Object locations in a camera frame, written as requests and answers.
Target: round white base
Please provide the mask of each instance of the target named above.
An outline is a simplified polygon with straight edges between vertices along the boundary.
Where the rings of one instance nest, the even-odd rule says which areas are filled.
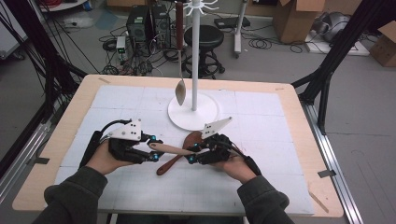
[[[192,111],[191,95],[186,95],[183,105],[179,105],[176,96],[168,106],[169,118],[178,127],[189,131],[200,131],[206,123],[219,118],[219,106],[211,97],[198,93],[197,109]]]

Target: table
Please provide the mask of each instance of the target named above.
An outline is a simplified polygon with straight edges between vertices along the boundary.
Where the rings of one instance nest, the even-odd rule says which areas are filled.
[[[36,164],[27,177],[13,203],[13,208],[22,211],[41,211],[44,208],[43,192],[53,184],[57,169],[64,154],[70,148],[96,92],[102,85],[174,88],[179,79],[164,77],[115,77],[88,75],[84,78],[69,107],[67,107],[52,137],[41,153],[50,158],[46,165]],[[187,87],[191,80],[185,80]],[[302,165],[315,217],[340,217],[344,214],[338,196],[329,177],[320,178],[318,172],[326,170],[317,143],[301,108],[297,94],[290,84],[260,83],[222,80],[199,80],[200,89],[257,91],[276,93],[283,106],[297,155]]]

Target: stool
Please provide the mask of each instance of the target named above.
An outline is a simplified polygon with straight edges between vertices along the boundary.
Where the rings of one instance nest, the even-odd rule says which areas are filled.
[[[215,78],[215,73],[224,73],[225,68],[218,61],[213,49],[220,46],[224,39],[224,33],[218,28],[210,25],[201,25],[199,31],[199,62],[198,62],[198,77],[212,76]],[[184,41],[189,46],[192,46],[192,27],[184,34]],[[187,71],[192,76],[192,71],[189,67],[192,66],[192,56],[187,57],[183,64],[183,71]],[[212,62],[208,63],[206,58],[210,58]]]

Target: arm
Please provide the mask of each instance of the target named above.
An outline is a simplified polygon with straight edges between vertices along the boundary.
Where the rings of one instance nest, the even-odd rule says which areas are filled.
[[[289,198],[277,191],[262,175],[256,176],[241,157],[232,157],[214,165],[242,183],[238,195],[251,224],[293,223],[284,211],[289,205]]]
[[[130,164],[115,160],[105,141],[86,166],[60,185],[46,188],[44,197],[48,206],[33,223],[96,224],[98,200],[107,184],[105,175]]]

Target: floor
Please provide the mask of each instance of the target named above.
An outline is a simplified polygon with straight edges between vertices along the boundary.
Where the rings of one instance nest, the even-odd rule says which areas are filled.
[[[79,9],[66,10],[56,16],[61,18],[76,11]],[[123,13],[111,13],[102,7],[89,12],[89,15],[94,25],[74,29],[70,36],[101,71],[106,65],[106,52],[98,38],[123,26],[126,18]],[[215,18],[214,15],[203,16],[202,23],[213,24]],[[250,30],[271,24],[267,18],[248,18],[251,27],[247,29]],[[271,26],[244,32],[275,37]],[[61,36],[73,64],[96,74],[65,34]],[[367,48],[373,45],[367,40],[362,44]],[[223,44],[215,52],[226,68],[224,74],[216,75],[217,79],[281,83],[291,83],[314,72],[326,56],[308,53],[304,46],[298,49],[273,44],[269,49],[256,49],[249,45],[249,40],[243,39],[242,54],[235,59],[232,33],[225,33]],[[154,63],[158,69],[148,76],[177,77],[177,64],[167,62],[160,66],[163,61]],[[396,223],[396,164],[392,162],[396,156],[395,87],[396,69],[382,67],[371,56],[346,56],[332,78],[326,130],[364,223]],[[29,60],[0,61],[0,158],[43,101],[40,82]],[[37,213],[18,212],[11,207],[30,168],[26,167],[13,190],[0,204],[0,223],[30,223],[37,216]],[[98,223],[105,223],[105,217],[101,214]],[[347,223],[345,217],[293,219],[296,223]]]

